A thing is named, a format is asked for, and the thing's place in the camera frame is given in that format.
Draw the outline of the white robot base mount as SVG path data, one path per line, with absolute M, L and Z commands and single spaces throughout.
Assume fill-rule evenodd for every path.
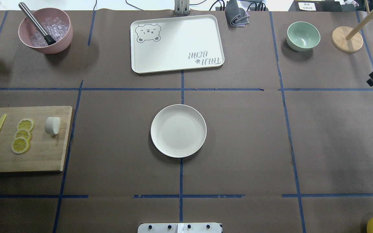
M 138 233 L 222 233 L 222 224 L 216 222 L 198 223 L 145 223 Z

